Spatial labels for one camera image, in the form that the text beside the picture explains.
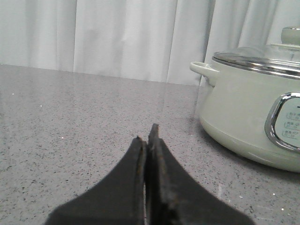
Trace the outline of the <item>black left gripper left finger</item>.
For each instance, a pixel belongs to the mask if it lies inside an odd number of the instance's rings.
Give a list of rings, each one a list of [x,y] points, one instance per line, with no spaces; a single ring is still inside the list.
[[[132,140],[119,163],[94,187],[57,207],[47,225],[143,225],[146,142]]]

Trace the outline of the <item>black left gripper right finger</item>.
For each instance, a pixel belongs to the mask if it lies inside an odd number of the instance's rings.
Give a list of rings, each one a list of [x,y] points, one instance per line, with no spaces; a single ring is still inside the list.
[[[146,164],[146,209],[150,225],[252,225],[247,215],[199,185],[179,164],[153,124]]]

